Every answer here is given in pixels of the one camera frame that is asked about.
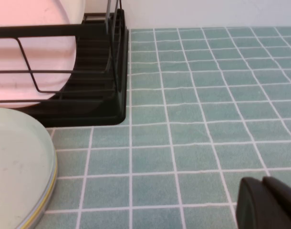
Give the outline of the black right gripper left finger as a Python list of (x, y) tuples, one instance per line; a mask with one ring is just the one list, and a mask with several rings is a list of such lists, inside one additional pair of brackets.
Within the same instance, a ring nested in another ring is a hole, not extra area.
[(239, 229), (283, 229), (287, 216), (274, 196), (259, 180), (244, 177), (240, 181), (236, 208)]

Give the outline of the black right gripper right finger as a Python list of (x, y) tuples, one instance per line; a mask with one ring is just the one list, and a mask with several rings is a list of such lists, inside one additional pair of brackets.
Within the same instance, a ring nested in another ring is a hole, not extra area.
[(262, 183), (274, 196), (282, 212), (291, 220), (291, 187), (274, 177), (264, 177)]

